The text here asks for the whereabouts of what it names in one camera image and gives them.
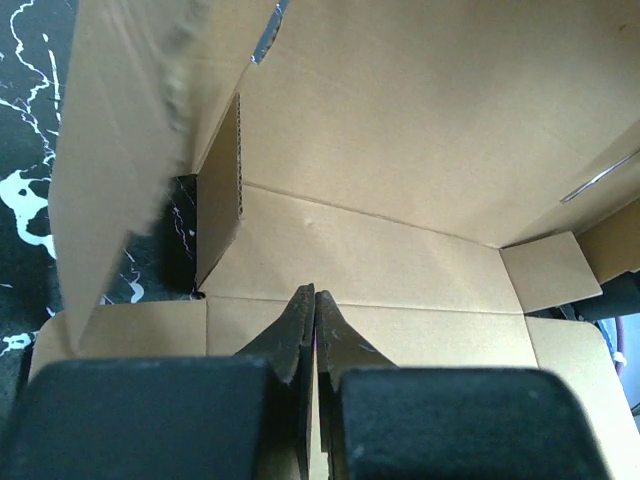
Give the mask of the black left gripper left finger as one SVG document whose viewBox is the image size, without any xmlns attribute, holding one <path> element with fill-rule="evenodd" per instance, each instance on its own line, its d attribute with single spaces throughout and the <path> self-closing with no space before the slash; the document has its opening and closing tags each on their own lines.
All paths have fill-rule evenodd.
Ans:
<svg viewBox="0 0 640 480">
<path fill-rule="evenodd" d="M 305 479 L 315 290 L 231 356 L 60 360 L 1 442 L 5 479 Z"/>
</svg>

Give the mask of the cardboard box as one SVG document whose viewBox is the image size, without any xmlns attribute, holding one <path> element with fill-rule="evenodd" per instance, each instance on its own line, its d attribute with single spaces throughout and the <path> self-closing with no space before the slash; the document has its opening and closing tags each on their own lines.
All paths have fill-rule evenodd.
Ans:
<svg viewBox="0 0 640 480">
<path fill-rule="evenodd" d="M 231 356 L 315 290 L 400 366 L 529 366 L 639 201 L 635 1 L 83 1 L 49 218 L 60 360 Z"/>
</svg>

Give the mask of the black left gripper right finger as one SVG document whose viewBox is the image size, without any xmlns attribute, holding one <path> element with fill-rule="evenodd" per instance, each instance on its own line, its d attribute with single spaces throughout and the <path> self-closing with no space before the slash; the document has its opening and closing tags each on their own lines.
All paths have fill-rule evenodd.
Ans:
<svg viewBox="0 0 640 480">
<path fill-rule="evenodd" d="M 400 366 L 316 296 L 321 448 L 332 479 L 635 479 L 639 434 L 594 326 L 527 317 L 529 366 L 457 347 Z"/>
</svg>

